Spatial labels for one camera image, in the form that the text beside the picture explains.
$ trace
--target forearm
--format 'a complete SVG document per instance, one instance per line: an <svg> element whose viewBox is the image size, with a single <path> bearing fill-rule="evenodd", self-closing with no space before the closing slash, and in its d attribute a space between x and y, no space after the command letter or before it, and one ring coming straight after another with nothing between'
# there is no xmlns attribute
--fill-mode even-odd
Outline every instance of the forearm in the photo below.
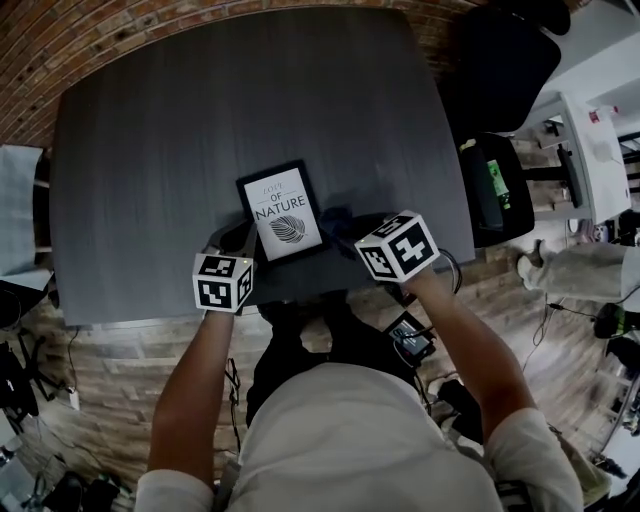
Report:
<svg viewBox="0 0 640 512"><path fill-rule="evenodd" d="M411 290L433 323L465 386L482 410L485 438L509 414L535 407L509 347L430 270Z"/></svg>
<svg viewBox="0 0 640 512"><path fill-rule="evenodd" d="M213 435L233 319L209 313L169 377L153 417L149 470L174 469L213 484Z"/></svg>

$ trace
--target white wall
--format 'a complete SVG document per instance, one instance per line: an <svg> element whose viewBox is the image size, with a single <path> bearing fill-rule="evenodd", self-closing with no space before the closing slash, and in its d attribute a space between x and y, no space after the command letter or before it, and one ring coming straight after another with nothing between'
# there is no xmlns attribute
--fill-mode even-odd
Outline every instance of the white wall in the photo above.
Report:
<svg viewBox="0 0 640 512"><path fill-rule="evenodd" d="M640 78L606 92L589 103L595 107L618 107L619 113L611 118L618 137L640 132Z"/></svg>
<svg viewBox="0 0 640 512"><path fill-rule="evenodd" d="M562 51L562 60L551 78L622 41L639 28L628 11L604 0L593 0L571 16L571 30L567 35L548 34Z"/></svg>
<svg viewBox="0 0 640 512"><path fill-rule="evenodd" d="M640 21L628 11L594 0L571 18L566 36L554 36L562 60L536 105L564 92L591 101L640 79Z"/></svg>

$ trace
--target chair leg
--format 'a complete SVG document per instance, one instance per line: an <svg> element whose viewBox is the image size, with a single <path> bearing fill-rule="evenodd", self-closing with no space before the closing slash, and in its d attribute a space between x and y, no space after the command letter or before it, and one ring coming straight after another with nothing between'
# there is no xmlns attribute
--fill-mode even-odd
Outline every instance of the chair leg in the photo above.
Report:
<svg viewBox="0 0 640 512"><path fill-rule="evenodd" d="M38 375L38 373L40 372L37 372L33 375L33 380L36 382L36 386L38 386L38 389L40 390L40 393L42 393L42 396L44 396L47 402L51 402L55 398L55 395L53 393L46 392L44 386L42 385L42 382L40 382L40 376Z"/></svg>
<svg viewBox="0 0 640 512"><path fill-rule="evenodd" d="M42 373L38 368L38 352L40 351L40 347L47 341L46 338L44 336L40 336L36 340L30 356L27 352L24 340L22 339L20 334L18 334L18 338L20 340L20 348L22 349L22 353L25 356L25 371L27 372L27 375L30 379L33 379L35 381L36 386L40 390L40 393L42 393L42 396L45 397L47 402L51 402L55 398L55 394L47 393L47 391L44 389L44 386L42 385L42 382L45 382L46 384L57 390L67 389L67 385L64 381L55 382L53 379L47 377L44 373Z"/></svg>

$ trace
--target dark gray table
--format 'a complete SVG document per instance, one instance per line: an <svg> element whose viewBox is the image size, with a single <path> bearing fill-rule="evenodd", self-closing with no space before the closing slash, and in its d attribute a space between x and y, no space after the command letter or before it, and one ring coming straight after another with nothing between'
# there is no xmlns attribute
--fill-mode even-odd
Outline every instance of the dark gray table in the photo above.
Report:
<svg viewBox="0 0 640 512"><path fill-rule="evenodd" d="M273 11L159 41L64 94L51 231L67 324L194 313L193 257L243 215L236 179L299 158L321 209L415 210L473 258L453 140L404 16ZM329 250L258 272L249 301L368 282Z"/></svg>

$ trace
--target cable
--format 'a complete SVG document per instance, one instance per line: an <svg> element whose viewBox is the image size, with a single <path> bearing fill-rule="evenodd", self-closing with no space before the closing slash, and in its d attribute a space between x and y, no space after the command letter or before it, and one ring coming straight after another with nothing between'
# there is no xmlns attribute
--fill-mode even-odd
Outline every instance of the cable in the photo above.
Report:
<svg viewBox="0 0 640 512"><path fill-rule="evenodd" d="M565 299L564 297L560 299L560 301L557 304L554 304L554 306L560 306L564 302L564 299ZM533 356L535 351L538 350L538 347L547 336L547 332L549 331L549 325L551 325L551 320L553 319L553 315L556 313L556 311L558 311L558 308L550 308L549 306L550 306L549 295L545 293L542 321L540 322L540 325L536 329L536 332L533 333L533 337L531 338L531 341L533 343L533 350L529 352L529 355L524 361L524 365L522 366L522 373L524 373L525 370L527 369L527 365L529 364L529 360L531 359L531 356ZM538 334L540 335L540 339L536 341L536 337L538 336Z"/></svg>
<svg viewBox="0 0 640 512"><path fill-rule="evenodd" d="M429 416L431 416L431 402L429 402L429 399L427 398L427 394L424 391L424 385L422 384L422 379L420 378L420 375L418 375L418 370L414 370L415 374L414 374L414 380L418 381L418 391L420 392L420 396L422 397L422 400L424 400L424 405L425 408L427 409L427 414Z"/></svg>
<svg viewBox="0 0 640 512"><path fill-rule="evenodd" d="M80 327L76 328L76 333L73 335L73 338L71 338L71 341L69 341L69 344L67 345L67 355L69 356L69 364L71 365L71 372L73 375L73 390L76 391L78 389L78 375L76 374L76 367L73 366L73 359L71 358L71 344L73 343L73 341L78 337L78 333L80 332Z"/></svg>
<svg viewBox="0 0 640 512"><path fill-rule="evenodd" d="M460 288L462 287L462 269L460 268L460 265L458 264L456 259L453 257L453 254L451 254L446 249L441 249L440 247L438 247L438 251L440 251L441 256L444 256L446 258L446 260L449 262L449 265L451 267L451 291L455 295L458 293L458 291L460 291ZM402 339L418 338L424 334L427 334L432 330L433 330L433 325L430 325L429 327L425 327L424 329L420 329L419 331L416 331L414 333L403 334Z"/></svg>
<svg viewBox="0 0 640 512"><path fill-rule="evenodd" d="M89 454L93 458L93 460L95 460L98 463L98 468L102 467L102 462L100 462L98 457L96 457L93 453L91 453L91 450L89 450L88 448L85 448L84 446L65 443L62 439L60 439L58 434L56 434L53 430L51 430L51 427L49 427L49 425L47 425L46 422L42 418L40 418L40 416L37 416L36 417L36 425L40 425L40 423L42 423L45 426L45 428L47 429L49 434L51 434L53 437L55 437L56 440L62 446L65 446L65 447L69 448L70 450L82 450L83 452Z"/></svg>
<svg viewBox="0 0 640 512"><path fill-rule="evenodd" d="M238 432L238 424L236 421L236 407L240 404L240 376L236 369L236 362L232 357L227 359L227 369L225 375L231 383L231 389L229 390L229 406L231 408L231 424L233 425L233 433L236 436L236 444L238 446L237 456L240 456L240 448L242 443L240 442L240 433Z"/></svg>
<svg viewBox="0 0 640 512"><path fill-rule="evenodd" d="M569 313L573 313L574 315L586 316L586 317L589 317L589 318L593 318L594 320L598 318L597 316L590 315L589 313L582 313L581 311L574 311L573 309L565 308L564 306L561 306L560 304L549 304L548 306L551 309L554 309L556 311L568 311Z"/></svg>
<svg viewBox="0 0 640 512"><path fill-rule="evenodd" d="M440 251L441 256L444 256L447 259L451 266L451 289L455 295L462 287L462 270L460 269L460 265L456 259L449 251L441 249L440 247L438 247L438 251Z"/></svg>
<svg viewBox="0 0 640 512"><path fill-rule="evenodd" d="M622 304L625 300L627 300L629 297L635 294L638 290L640 290L640 284L636 286L633 290L631 290L629 293L627 293L627 296L624 299L619 300L618 302L612 302L612 304L615 306L617 306L618 304Z"/></svg>
<svg viewBox="0 0 640 512"><path fill-rule="evenodd" d="M20 302L20 297L18 297L15 293L13 293L10 290L5 290L4 288L2 288L3 292L9 293L10 295L13 295L16 298L16 301L18 301L18 318L16 318L16 320L11 324L11 327L6 328L3 327L2 330L5 332L10 332L13 331L16 327L18 327L18 324L20 323L20 318L22 318L22 302Z"/></svg>

